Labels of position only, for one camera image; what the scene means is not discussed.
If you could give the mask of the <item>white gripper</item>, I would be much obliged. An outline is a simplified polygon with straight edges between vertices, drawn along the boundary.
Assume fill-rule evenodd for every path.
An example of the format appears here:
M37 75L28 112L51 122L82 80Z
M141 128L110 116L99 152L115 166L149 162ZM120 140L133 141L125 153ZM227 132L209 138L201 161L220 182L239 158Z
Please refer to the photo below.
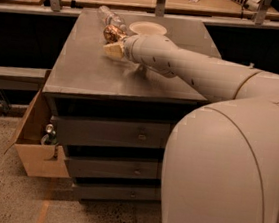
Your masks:
M106 53L106 55L111 59L120 60L121 58L123 58L125 56L127 58L127 60L135 63L136 59L133 56L132 49L134 48L135 42L137 40L139 40L139 37L135 36L135 35L126 37L123 40L123 44L119 43L119 42L106 44L103 47L103 50Z

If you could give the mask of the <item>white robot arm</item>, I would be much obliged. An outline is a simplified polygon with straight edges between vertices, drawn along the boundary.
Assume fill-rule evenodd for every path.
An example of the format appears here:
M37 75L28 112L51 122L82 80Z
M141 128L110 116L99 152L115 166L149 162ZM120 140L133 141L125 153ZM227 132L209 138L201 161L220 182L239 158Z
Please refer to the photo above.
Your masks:
M279 223L279 75L133 35L104 48L208 100L170 133L162 223Z

